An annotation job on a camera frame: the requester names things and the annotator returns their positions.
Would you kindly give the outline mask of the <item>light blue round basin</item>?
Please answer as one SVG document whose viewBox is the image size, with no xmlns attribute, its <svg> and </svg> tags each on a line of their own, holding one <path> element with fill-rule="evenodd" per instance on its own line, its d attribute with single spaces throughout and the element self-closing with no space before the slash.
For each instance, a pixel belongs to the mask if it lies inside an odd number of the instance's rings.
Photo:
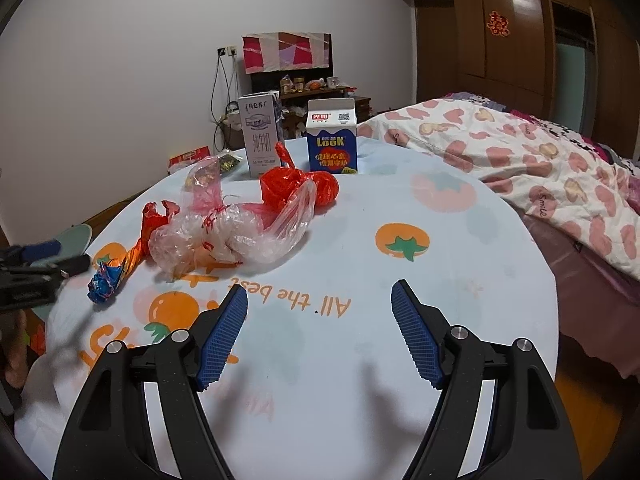
<svg viewBox="0 0 640 480">
<path fill-rule="evenodd" d="M 58 234 L 55 239 L 61 244 L 58 254 L 38 260 L 32 266 L 46 266 L 49 263 L 56 263 L 83 254 L 91 243 L 92 227 L 85 223 L 71 226 Z"/>
</svg>

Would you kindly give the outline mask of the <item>blue white milk carton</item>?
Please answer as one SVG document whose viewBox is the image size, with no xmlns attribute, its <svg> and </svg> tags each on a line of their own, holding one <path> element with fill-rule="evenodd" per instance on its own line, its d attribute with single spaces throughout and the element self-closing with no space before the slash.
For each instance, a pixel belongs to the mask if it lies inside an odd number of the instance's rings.
<svg viewBox="0 0 640 480">
<path fill-rule="evenodd" d="M 309 100 L 306 139 L 311 171 L 356 174 L 358 143 L 355 100 Z"/>
</svg>

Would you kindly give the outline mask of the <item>wall power socket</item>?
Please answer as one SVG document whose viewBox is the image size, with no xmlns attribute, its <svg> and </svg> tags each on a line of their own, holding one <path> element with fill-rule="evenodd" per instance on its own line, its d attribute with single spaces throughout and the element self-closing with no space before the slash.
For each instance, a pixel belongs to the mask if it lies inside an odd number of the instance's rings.
<svg viewBox="0 0 640 480">
<path fill-rule="evenodd" d="M 223 48 L 217 49 L 218 58 L 223 58 L 224 56 L 228 56 L 228 58 L 233 58 L 235 60 L 237 54 L 238 52 L 236 52 L 235 46 L 223 47 Z"/>
</svg>

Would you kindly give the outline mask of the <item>small dark snack packet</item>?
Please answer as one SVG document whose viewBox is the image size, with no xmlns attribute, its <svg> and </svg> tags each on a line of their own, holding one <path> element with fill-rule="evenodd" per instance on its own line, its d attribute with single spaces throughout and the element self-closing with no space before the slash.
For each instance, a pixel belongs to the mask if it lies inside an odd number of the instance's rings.
<svg viewBox="0 0 640 480">
<path fill-rule="evenodd" d="M 233 153 L 221 153 L 216 156 L 219 172 L 221 176 L 231 174 L 242 165 L 243 159 Z"/>
</svg>

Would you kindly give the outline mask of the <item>brown wooden wardrobe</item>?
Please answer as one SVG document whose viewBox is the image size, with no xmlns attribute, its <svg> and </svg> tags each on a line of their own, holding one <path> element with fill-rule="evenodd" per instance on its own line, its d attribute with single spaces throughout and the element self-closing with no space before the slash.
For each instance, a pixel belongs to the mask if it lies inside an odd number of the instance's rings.
<svg viewBox="0 0 640 480">
<path fill-rule="evenodd" d="M 409 1 L 418 99 L 472 92 L 554 122 L 576 99 L 576 131 L 638 153 L 638 0 Z M 509 37 L 491 36 L 492 10 Z"/>
</svg>

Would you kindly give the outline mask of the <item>red cardboard box on floor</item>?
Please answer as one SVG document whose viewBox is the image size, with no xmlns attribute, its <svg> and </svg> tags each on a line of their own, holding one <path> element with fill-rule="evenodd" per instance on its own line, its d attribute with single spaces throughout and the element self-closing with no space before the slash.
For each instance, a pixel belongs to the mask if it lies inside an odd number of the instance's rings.
<svg viewBox="0 0 640 480">
<path fill-rule="evenodd" d="M 168 160 L 168 174 L 173 174 L 174 172 L 189 167 L 196 162 L 199 162 L 203 158 L 206 158 L 210 155 L 209 147 L 202 146 L 201 148 L 196 148 L 195 150 L 188 151 L 182 153 L 180 155 L 171 157 Z"/>
</svg>

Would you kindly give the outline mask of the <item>red plastic bag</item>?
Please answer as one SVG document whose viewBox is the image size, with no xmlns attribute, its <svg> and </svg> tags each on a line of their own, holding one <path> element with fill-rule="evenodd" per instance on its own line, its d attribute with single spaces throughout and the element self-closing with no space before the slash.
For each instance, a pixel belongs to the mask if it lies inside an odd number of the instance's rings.
<svg viewBox="0 0 640 480">
<path fill-rule="evenodd" d="M 333 174 L 298 169 L 282 142 L 276 143 L 276 153 L 282 165 L 269 169 L 259 177 L 262 202 L 265 206 L 272 211 L 280 212 L 306 181 L 314 182 L 316 186 L 316 208 L 330 206 L 335 202 L 340 186 Z"/>
</svg>

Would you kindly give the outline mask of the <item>orange blue snack wrapper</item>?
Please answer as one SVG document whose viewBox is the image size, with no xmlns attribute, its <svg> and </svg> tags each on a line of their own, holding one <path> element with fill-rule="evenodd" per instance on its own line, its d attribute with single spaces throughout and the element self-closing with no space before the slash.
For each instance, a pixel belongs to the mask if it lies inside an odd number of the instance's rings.
<svg viewBox="0 0 640 480">
<path fill-rule="evenodd" d="M 88 284 L 88 298 L 94 304 L 106 304 L 117 294 L 122 284 L 130 277 L 137 266 L 150 255 L 151 235 L 180 211 L 180 206 L 170 200 L 163 200 L 164 213 L 156 209 L 156 203 L 147 203 L 142 210 L 140 236 L 133 248 L 121 257 L 102 260 L 98 264 Z"/>
</svg>

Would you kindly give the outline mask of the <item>white fruit-print tablecloth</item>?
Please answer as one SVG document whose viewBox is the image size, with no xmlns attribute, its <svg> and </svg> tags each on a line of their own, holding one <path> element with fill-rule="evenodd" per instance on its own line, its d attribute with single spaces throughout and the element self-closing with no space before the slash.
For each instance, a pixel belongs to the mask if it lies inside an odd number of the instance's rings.
<svg viewBox="0 0 640 480">
<path fill-rule="evenodd" d="M 390 310 L 398 280 L 484 340 L 530 339 L 554 370 L 555 280 L 515 211 L 436 156 L 363 139 L 358 157 L 336 204 L 275 268 L 170 282 L 144 264 L 107 307 L 88 299 L 86 276 L 69 281 L 15 424 L 38 467 L 52 471 L 66 419 L 108 342 L 159 341 L 235 284 L 247 290 L 247 318 L 201 402 L 240 479 L 404 474 L 438 394 L 416 371 Z"/>
</svg>

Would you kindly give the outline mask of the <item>red double-happiness decal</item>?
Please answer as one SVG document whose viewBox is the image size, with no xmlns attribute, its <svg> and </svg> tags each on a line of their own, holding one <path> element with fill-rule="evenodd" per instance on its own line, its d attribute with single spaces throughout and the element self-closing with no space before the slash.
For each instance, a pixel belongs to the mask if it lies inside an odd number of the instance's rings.
<svg viewBox="0 0 640 480">
<path fill-rule="evenodd" d="M 486 27 L 491 36 L 498 38 L 509 37 L 511 33 L 509 25 L 509 19 L 498 11 L 492 10 L 488 13 Z"/>
</svg>

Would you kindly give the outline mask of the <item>clear plastic bag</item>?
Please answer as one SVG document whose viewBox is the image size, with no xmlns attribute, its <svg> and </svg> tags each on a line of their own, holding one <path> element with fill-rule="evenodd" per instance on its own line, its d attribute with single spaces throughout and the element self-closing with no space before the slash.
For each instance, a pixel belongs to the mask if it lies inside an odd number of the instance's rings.
<svg viewBox="0 0 640 480">
<path fill-rule="evenodd" d="M 217 157 L 197 162 L 183 185 L 186 206 L 150 236 L 151 258 L 168 278 L 210 266 L 270 266 L 306 234 L 317 185 L 301 178 L 276 206 L 227 203 Z"/>
</svg>

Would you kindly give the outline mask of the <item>tall grey white carton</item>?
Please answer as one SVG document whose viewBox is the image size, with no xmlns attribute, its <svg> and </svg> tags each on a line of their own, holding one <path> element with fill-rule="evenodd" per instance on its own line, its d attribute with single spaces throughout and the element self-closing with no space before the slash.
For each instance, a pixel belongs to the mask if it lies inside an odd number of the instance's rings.
<svg viewBox="0 0 640 480">
<path fill-rule="evenodd" d="M 241 127 L 250 176 L 281 166 L 276 145 L 283 140 L 280 94 L 266 91 L 239 98 Z"/>
</svg>

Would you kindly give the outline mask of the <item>heart-print white quilt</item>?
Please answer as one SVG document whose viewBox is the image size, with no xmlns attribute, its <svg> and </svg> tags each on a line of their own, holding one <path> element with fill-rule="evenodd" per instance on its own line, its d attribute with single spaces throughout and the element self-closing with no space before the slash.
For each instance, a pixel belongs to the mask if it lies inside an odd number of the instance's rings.
<svg viewBox="0 0 640 480">
<path fill-rule="evenodd" d="M 607 162 L 577 134 L 452 96 L 378 114 L 357 133 L 440 157 L 610 266 L 639 275 L 639 204 L 631 197 L 638 171 Z"/>
</svg>

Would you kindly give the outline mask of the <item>television with pink cover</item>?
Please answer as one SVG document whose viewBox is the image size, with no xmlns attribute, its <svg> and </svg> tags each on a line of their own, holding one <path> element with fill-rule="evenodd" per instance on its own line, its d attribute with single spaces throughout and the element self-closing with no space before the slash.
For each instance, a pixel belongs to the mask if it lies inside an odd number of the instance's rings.
<svg viewBox="0 0 640 480">
<path fill-rule="evenodd" d="M 279 90 L 285 76 L 308 81 L 334 75 L 327 32 L 256 32 L 242 37 L 242 53 L 253 92 Z"/>
</svg>

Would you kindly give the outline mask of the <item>wooden tv cabinet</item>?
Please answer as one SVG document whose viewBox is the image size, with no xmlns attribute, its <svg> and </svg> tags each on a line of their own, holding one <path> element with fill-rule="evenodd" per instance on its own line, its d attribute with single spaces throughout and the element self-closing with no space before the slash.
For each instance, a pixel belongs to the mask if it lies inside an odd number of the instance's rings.
<svg viewBox="0 0 640 480">
<path fill-rule="evenodd" d="M 357 122 L 364 122 L 370 118 L 372 116 L 371 99 L 368 96 L 356 96 L 355 90 L 355 87 L 341 86 L 281 94 L 281 126 L 285 140 L 297 139 L 303 136 L 308 102 L 310 100 L 346 98 L 346 96 L 349 96 L 355 100 Z M 244 146 L 238 102 L 231 102 L 227 105 L 217 127 L 215 140 L 222 142 L 224 148 L 229 150 L 238 150 Z"/>
</svg>

